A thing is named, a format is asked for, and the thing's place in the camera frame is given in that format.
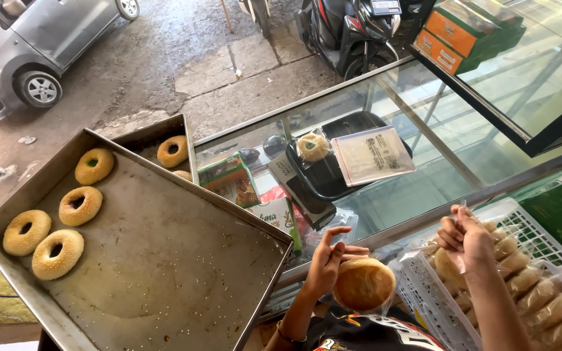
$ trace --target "glass display case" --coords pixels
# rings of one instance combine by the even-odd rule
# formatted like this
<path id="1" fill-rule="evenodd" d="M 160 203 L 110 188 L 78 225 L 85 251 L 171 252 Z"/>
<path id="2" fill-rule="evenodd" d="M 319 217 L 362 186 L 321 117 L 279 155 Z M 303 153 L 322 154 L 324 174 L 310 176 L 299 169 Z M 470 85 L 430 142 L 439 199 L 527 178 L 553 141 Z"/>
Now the glass display case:
<path id="1" fill-rule="evenodd" d="M 446 77 L 423 54 L 399 60 L 199 140 L 197 168 L 255 149 L 259 158 L 248 168 L 261 195 L 278 185 L 267 167 L 276 156 L 265 148 L 270 140 L 298 138 L 355 112 L 371 112 L 394 126 L 417 170 L 374 182 L 334 205 L 358 216 L 353 241 L 371 250 L 389 245 L 392 254 L 462 199 L 474 206 L 562 171 L 562 136 L 540 149 L 526 147 L 562 119 L 562 3 L 504 4 L 523 18 L 526 31 L 516 45 L 477 68 Z M 451 85 L 453 77 L 467 90 Z M 488 117 L 488 110 L 495 114 Z M 496 123 L 498 112 L 509 118 Z M 531 139 L 523 142 L 523 136 Z M 288 263 L 272 312 L 288 307 L 313 249 L 306 246 Z"/>

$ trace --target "pavement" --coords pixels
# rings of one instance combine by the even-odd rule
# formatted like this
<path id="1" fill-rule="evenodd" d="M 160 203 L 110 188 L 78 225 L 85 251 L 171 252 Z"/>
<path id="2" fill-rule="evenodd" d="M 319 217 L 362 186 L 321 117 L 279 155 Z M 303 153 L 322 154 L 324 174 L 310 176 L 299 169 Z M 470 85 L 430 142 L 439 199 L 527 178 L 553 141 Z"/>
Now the pavement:
<path id="1" fill-rule="evenodd" d="M 198 140 L 342 82 L 298 38 L 299 2 L 272 1 L 270 40 L 237 1 L 226 2 L 233 33 L 219 0 L 140 4 L 65 73 L 58 105 L 0 121 L 0 166 L 16 166 L 0 204 L 82 128 L 115 137 L 180 112 Z"/>

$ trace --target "hand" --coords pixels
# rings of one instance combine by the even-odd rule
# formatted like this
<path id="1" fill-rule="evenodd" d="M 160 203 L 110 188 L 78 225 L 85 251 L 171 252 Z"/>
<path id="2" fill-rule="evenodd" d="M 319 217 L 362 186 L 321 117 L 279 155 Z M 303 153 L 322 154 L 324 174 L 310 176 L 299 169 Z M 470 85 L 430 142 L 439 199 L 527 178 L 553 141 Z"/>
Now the hand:
<path id="1" fill-rule="evenodd" d="M 350 230 L 350 227 L 335 227 L 324 233 L 322 241 L 314 252 L 312 265 L 309 267 L 307 280 L 303 285 L 304 292 L 310 298 L 317 300 L 331 291 L 337 281 L 337 272 L 341 262 L 363 259 L 370 253 L 367 248 L 346 246 L 342 242 L 331 246 L 334 235 L 348 233 Z"/>
<path id="2" fill-rule="evenodd" d="M 447 251 L 452 262 L 461 262 L 459 257 L 462 256 L 466 273 L 495 267 L 493 239 L 487 229 L 465 206 L 453 205 L 450 211 L 457 215 L 457 221 L 442 218 L 442 228 L 437 230 L 439 235 L 435 240 Z"/>

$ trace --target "black tray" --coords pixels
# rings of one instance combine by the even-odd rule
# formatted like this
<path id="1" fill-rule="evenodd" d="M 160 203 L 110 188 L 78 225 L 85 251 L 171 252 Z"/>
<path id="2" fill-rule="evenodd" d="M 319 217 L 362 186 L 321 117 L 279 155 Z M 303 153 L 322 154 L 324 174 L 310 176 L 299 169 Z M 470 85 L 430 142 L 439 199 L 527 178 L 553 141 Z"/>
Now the black tray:
<path id="1" fill-rule="evenodd" d="M 349 114 L 331 123 L 322 126 L 327 139 L 347 136 L 350 134 L 368 131 L 374 128 L 387 126 L 379 116 L 368 111 L 360 111 Z M 402 140 L 409 156 L 413 158 L 411 148 Z M 330 152 L 322 160 L 312 162 L 306 167 L 296 153 L 296 140 L 291 140 L 285 147 L 288 160 L 298 173 L 301 181 L 306 185 L 309 192 L 322 201 L 335 201 L 349 195 L 367 185 L 362 184 L 355 187 L 347 187 L 344 176 L 341 173 L 340 165 L 334 153 Z"/>

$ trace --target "baking tray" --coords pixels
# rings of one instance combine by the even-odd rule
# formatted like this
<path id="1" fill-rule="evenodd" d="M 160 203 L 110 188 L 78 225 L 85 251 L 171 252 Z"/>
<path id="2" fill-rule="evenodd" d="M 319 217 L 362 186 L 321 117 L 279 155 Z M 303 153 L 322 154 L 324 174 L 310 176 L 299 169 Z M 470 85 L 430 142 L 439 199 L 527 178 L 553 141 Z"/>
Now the baking tray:
<path id="1" fill-rule="evenodd" d="M 29 209 L 67 228 L 58 203 L 97 147 L 115 165 L 94 185 L 97 216 L 76 228 L 84 252 L 62 278 L 37 280 L 31 256 L 4 252 L 3 232 Z M 289 235 L 89 129 L 0 207 L 0 270 L 63 351 L 241 350 L 291 250 Z"/>
<path id="2" fill-rule="evenodd" d="M 183 114 L 170 116 L 163 121 L 115 137 L 112 141 L 134 154 L 162 167 L 162 164 L 157 160 L 157 149 L 160 147 L 161 143 L 174 136 L 185 136 L 187 138 L 188 162 L 182 162 L 178 166 L 168 170 L 188 171 L 192 175 L 192 182 L 199 185 L 199 173 L 196 171 L 197 166 L 194 157 L 194 144 L 192 144 L 193 141 L 191 139 L 192 134 L 185 122 Z"/>

